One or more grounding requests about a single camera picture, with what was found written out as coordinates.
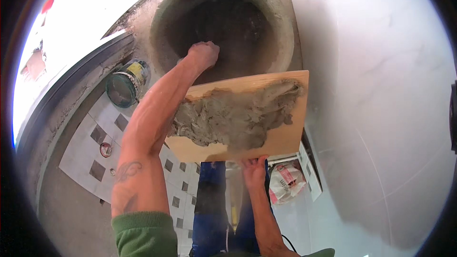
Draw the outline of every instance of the gray tile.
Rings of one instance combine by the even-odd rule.
[[[180,168],[183,172],[185,172],[185,171],[186,171],[186,163],[180,163],[180,164],[179,164],[179,168]]]
[[[90,136],[100,145],[105,140],[106,132],[97,124]]]
[[[184,224],[184,220],[182,218],[177,218],[176,220],[176,227],[177,228],[182,228],[182,225]]]
[[[101,182],[103,175],[105,174],[105,170],[105,167],[94,160],[92,167],[90,167],[89,174]]]
[[[171,170],[173,169],[173,162],[167,159],[165,162],[165,169],[171,173]]]
[[[188,189],[188,188],[189,188],[189,184],[186,183],[186,182],[182,182],[182,187],[181,187],[181,189],[182,189],[183,191],[187,192],[187,189]]]
[[[180,201],[179,198],[173,197],[173,201],[171,202],[171,205],[179,208],[179,201]]]
[[[127,121],[127,119],[125,119],[125,117],[122,115],[122,114],[119,114],[119,116],[116,118],[116,121],[114,122],[114,124],[119,127],[119,129],[124,132],[125,128],[127,127],[127,124],[129,122]]]

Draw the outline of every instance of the blue jeans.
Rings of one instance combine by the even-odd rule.
[[[268,196],[270,178],[266,160],[265,169]],[[225,209],[225,188],[225,161],[201,163],[192,232],[192,249],[195,257],[213,256],[226,252],[227,248],[229,252],[260,254],[248,191],[244,189],[239,223],[234,232]]]

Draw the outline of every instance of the cement bag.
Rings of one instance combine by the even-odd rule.
[[[284,204],[293,199],[306,185],[305,178],[292,163],[276,165],[271,172],[268,191],[272,204]]]

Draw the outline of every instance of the fist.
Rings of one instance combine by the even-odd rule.
[[[265,186],[265,159],[268,155],[260,156],[258,159],[243,159],[239,161],[243,168],[244,183],[248,190]]]
[[[193,44],[187,55],[192,57],[199,67],[206,70],[216,64],[219,56],[219,47],[211,41],[200,42]]]

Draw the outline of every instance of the green sleeve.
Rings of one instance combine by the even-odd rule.
[[[140,211],[116,216],[111,221],[120,257],[176,256],[178,238],[171,216]]]

